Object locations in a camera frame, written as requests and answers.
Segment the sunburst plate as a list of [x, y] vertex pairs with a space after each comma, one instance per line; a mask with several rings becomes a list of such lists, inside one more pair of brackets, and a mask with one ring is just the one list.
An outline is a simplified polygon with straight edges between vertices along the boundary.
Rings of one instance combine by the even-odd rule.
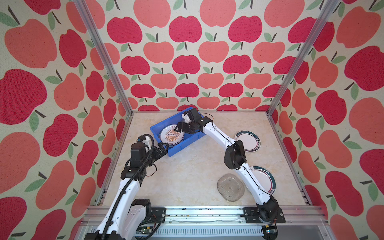
[[184, 132], [177, 132], [175, 128], [177, 125], [168, 125], [160, 133], [160, 140], [162, 143], [168, 143], [170, 146], [175, 146], [181, 143], [184, 139]]

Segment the green striped plate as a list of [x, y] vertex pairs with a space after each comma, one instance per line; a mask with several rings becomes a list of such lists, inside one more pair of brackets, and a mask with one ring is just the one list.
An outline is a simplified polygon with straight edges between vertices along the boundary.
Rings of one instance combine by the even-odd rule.
[[273, 195], [277, 186], [273, 175], [267, 169], [258, 166], [251, 166], [251, 171], [264, 190]]
[[251, 131], [239, 131], [235, 134], [235, 140], [243, 143], [246, 152], [256, 152], [261, 147], [260, 138]]

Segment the clear glass plate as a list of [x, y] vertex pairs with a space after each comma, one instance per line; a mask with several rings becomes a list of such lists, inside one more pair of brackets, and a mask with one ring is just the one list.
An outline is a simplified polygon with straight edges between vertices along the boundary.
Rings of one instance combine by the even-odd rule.
[[228, 202], [238, 201], [245, 193], [243, 182], [233, 174], [223, 175], [217, 182], [217, 189]]

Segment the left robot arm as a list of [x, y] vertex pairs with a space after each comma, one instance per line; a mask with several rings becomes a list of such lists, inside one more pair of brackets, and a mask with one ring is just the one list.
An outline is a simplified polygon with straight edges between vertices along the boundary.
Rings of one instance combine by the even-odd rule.
[[105, 218], [94, 233], [87, 233], [86, 240], [131, 240], [139, 225], [153, 216], [149, 199], [136, 195], [150, 167], [168, 153], [168, 143], [140, 140], [131, 146], [131, 158], [122, 173], [118, 192]]

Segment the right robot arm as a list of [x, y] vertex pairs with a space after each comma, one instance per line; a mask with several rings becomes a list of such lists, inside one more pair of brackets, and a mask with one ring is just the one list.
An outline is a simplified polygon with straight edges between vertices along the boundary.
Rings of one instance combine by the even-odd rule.
[[244, 144], [234, 140], [221, 131], [209, 117], [202, 115], [195, 109], [182, 113], [183, 120], [177, 123], [175, 131], [187, 134], [202, 132], [211, 137], [225, 149], [224, 163], [230, 170], [235, 170], [251, 192], [259, 210], [261, 222], [269, 224], [275, 222], [279, 215], [279, 203], [260, 184], [247, 163]]

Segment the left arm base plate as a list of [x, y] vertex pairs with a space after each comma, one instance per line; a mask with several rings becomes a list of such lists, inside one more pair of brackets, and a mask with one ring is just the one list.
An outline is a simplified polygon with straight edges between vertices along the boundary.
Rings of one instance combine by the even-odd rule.
[[141, 225], [152, 223], [164, 223], [166, 216], [166, 208], [164, 207], [151, 207], [150, 211], [146, 213], [145, 219], [141, 222]]

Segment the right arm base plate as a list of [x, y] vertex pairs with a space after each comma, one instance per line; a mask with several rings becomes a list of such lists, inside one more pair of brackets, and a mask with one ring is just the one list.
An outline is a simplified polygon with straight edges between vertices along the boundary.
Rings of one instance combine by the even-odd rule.
[[243, 208], [243, 217], [247, 224], [284, 224], [285, 215], [281, 208], [278, 208], [274, 214], [267, 214], [266, 211], [260, 211], [258, 208]]

